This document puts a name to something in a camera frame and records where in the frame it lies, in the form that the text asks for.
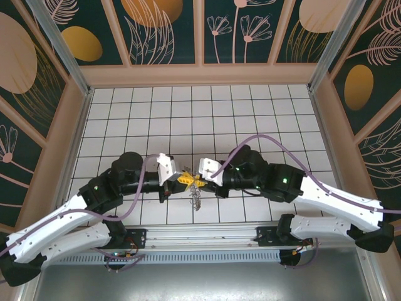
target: black joint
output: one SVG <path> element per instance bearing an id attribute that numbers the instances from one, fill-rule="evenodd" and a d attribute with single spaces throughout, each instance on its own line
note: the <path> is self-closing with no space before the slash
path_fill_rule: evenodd
<path id="1" fill-rule="evenodd" d="M 376 231 L 364 233 L 352 224 L 346 233 L 355 240 L 355 244 L 360 248 L 370 252 L 385 253 L 393 243 L 394 226 L 381 222 L 379 227 L 381 228 Z"/>
<path id="2" fill-rule="evenodd" d="M 293 255 L 293 250 L 280 250 L 280 265 L 296 266 L 301 260 L 301 253 Z"/>
<path id="3" fill-rule="evenodd" d="M 0 259 L 0 270 L 8 285 L 17 287 L 38 276 L 45 260 L 46 257 L 41 254 L 29 263 L 15 262 L 12 256 L 2 257 Z"/>
<path id="4" fill-rule="evenodd" d="M 109 235 L 111 240 L 107 246 L 110 248 L 118 248 L 121 246 L 127 235 L 127 230 L 125 229 L 122 221 L 103 221 L 102 223 L 105 224 L 110 231 Z"/>
<path id="5" fill-rule="evenodd" d="M 295 215 L 293 214 L 282 214 L 277 225 L 277 236 L 283 243 L 297 240 L 291 235 L 291 222 Z"/>

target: dark green wallpaper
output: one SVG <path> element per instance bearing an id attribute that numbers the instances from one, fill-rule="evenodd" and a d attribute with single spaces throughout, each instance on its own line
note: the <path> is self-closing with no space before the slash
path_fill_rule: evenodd
<path id="1" fill-rule="evenodd" d="M 401 3 L 394 4 L 382 1 L 334 79 L 354 134 L 401 88 Z"/>
<path id="2" fill-rule="evenodd" d="M 0 96 L 46 137 L 64 79 L 10 0 L 0 6 L 0 28 L 4 30 Z"/>
<path id="3" fill-rule="evenodd" d="M 401 107 L 388 116 L 359 149 L 378 199 L 401 209 Z"/>
<path id="4" fill-rule="evenodd" d="M 192 0 L 156 0 L 154 4 L 113 0 L 113 4 L 133 65 L 195 63 Z"/>
<path id="5" fill-rule="evenodd" d="M 237 7 L 234 1 L 205 0 L 204 62 L 266 63 L 282 8 L 283 1 L 247 1 Z"/>
<path id="6" fill-rule="evenodd" d="M 42 148 L 0 112 L 0 223 L 14 227 Z"/>
<path id="7" fill-rule="evenodd" d="M 346 4 L 332 0 L 316 5 L 316 1 L 296 0 L 277 63 L 317 63 Z M 308 31 L 303 24 L 308 24 L 313 31 Z"/>
<path id="8" fill-rule="evenodd" d="M 359 17 L 357 18 L 357 20 L 355 21 L 354 25 L 352 26 L 352 29 L 351 29 L 350 33 L 348 34 L 348 37 L 346 38 L 346 40 L 342 44 L 342 46 L 341 46 L 340 50 L 338 51 L 337 55 L 334 57 L 334 60 L 331 63 L 329 69 L 328 69 L 329 72 L 331 72 L 334 69 L 335 65 L 337 64 L 338 60 L 340 59 L 340 56 L 343 54 L 343 51 L 344 51 L 345 47 L 350 42 L 355 30 L 357 30 L 357 28 L 358 28 L 359 24 L 361 23 L 364 15 L 366 14 L 366 11 L 370 7 L 372 1 L 373 0 L 367 0 L 365 2 L 365 5 L 364 5 L 364 7 L 362 9 L 362 12 L 360 13 Z"/>

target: floral wallpaper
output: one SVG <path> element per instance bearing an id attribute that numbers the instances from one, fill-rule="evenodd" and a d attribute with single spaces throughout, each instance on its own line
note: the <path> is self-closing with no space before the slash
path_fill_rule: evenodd
<path id="1" fill-rule="evenodd" d="M 205 0 L 204 63 L 266 63 L 283 1 Z"/>
<path id="2" fill-rule="evenodd" d="M 0 112 L 0 224 L 15 227 L 41 151 Z"/>

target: purple cable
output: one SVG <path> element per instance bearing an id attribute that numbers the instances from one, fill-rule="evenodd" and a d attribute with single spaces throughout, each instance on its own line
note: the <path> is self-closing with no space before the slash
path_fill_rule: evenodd
<path id="1" fill-rule="evenodd" d="M 330 191 L 329 189 L 327 189 L 326 187 L 324 187 L 324 185 L 322 185 L 322 183 L 319 182 L 319 180 L 317 180 L 317 178 L 314 177 L 314 175 L 312 175 L 312 173 L 305 167 L 305 165 L 302 164 L 302 162 L 300 160 L 298 160 L 289 150 L 287 150 L 287 148 L 285 148 L 285 146 L 283 146 L 280 142 L 278 142 L 276 139 L 274 139 L 273 137 L 270 137 L 268 135 L 264 135 L 264 134 L 257 134 L 257 135 L 253 135 L 248 137 L 247 139 L 245 139 L 244 141 L 242 141 L 228 156 L 227 161 L 220 167 L 220 169 L 218 171 L 216 171 L 211 178 L 213 179 L 214 177 L 216 177 L 220 172 L 222 172 L 227 165 L 230 163 L 230 161 L 232 160 L 232 158 L 239 152 L 239 150 L 241 149 L 242 146 L 244 146 L 246 143 L 248 143 L 249 141 L 255 139 L 255 138 L 265 138 L 270 140 L 271 142 L 275 143 L 278 147 L 280 147 L 283 151 L 285 151 L 291 158 L 292 160 L 294 160 L 306 173 L 307 176 L 309 176 L 311 178 L 311 180 L 313 182 L 316 183 L 316 185 L 323 190 L 325 193 L 339 199 L 340 201 L 344 201 L 348 204 L 369 210 L 369 211 L 377 211 L 377 212 L 381 212 L 381 213 L 392 213 L 392 214 L 401 214 L 401 210 L 390 210 L 390 209 L 380 209 L 380 208 L 375 208 L 375 207 L 371 207 L 371 206 L 367 206 L 367 205 L 363 205 L 363 204 L 359 204 L 357 202 L 352 201 L 351 199 L 347 199 L 344 198 L 343 196 L 340 196 L 336 193 L 333 193 L 332 191 Z"/>
<path id="2" fill-rule="evenodd" d="M 147 157 L 145 158 L 145 160 L 143 160 L 142 170 L 140 171 L 140 176 L 139 176 L 138 189 L 137 189 L 137 192 L 135 193 L 135 197 L 134 197 L 134 200 L 133 200 L 133 203 L 132 203 L 130 209 L 128 209 L 128 211 L 127 211 L 125 214 L 123 214 L 123 215 L 121 215 L 121 216 L 118 216 L 118 217 L 116 217 L 116 218 L 111 218 L 111 217 L 108 217 L 108 216 L 105 216 L 105 215 L 101 215 L 101 214 L 98 214 L 98 213 L 94 213 L 94 212 L 92 212 L 92 211 L 85 210 L 85 209 L 72 209 L 72 210 L 68 210 L 68 211 L 66 211 L 66 212 L 60 213 L 59 215 L 54 216 L 54 217 L 48 219 L 47 221 L 44 221 L 43 223 L 41 223 L 41 224 L 37 225 L 35 228 L 33 228 L 31 231 L 25 233 L 22 237 L 20 237 L 19 239 L 17 239 L 14 243 L 12 243 L 11 245 L 9 245 L 9 246 L 8 246 L 7 248 L 5 248 L 3 251 L 0 251 L 0 257 L 2 257 L 2 256 L 3 256 L 5 253 L 7 253 L 10 249 L 14 248 L 18 243 L 20 243 L 20 242 L 22 242 L 23 240 L 25 240 L 29 235 L 32 235 L 33 233 L 35 233 L 36 231 L 38 231 L 40 228 L 46 226 L 47 224 L 50 224 L 52 221 L 54 221 L 54 220 L 56 220 L 56 219 L 58 219 L 58 218 L 61 218 L 61 217 L 63 217 L 64 215 L 67 215 L 67 214 L 78 213 L 78 212 L 87 213 L 87 214 L 93 215 L 93 216 L 95 216 L 95 217 L 97 217 L 97 218 L 104 219 L 104 220 L 106 220 L 106 221 L 121 221 L 121 220 L 125 219 L 128 215 L 131 214 L 131 212 L 133 211 L 135 205 L 136 205 L 137 202 L 138 202 L 138 198 L 139 198 L 140 192 L 141 192 L 141 190 L 142 190 L 143 180 L 144 180 L 144 178 L 145 178 L 146 163 L 148 162 L 148 160 L 149 160 L 150 158 L 157 157 L 157 156 L 159 156 L 159 155 L 149 155 L 149 156 L 147 156 Z"/>
<path id="3" fill-rule="evenodd" d="M 303 265 L 285 265 L 284 267 L 296 269 L 296 268 L 306 268 L 306 267 L 310 266 L 316 260 L 316 257 L 318 256 L 318 251 L 319 251 L 319 240 L 317 237 L 315 238 L 315 240 L 316 240 L 316 248 L 315 248 L 315 252 L 313 252 L 313 257 L 310 261 L 308 261 L 307 263 L 304 263 Z"/>

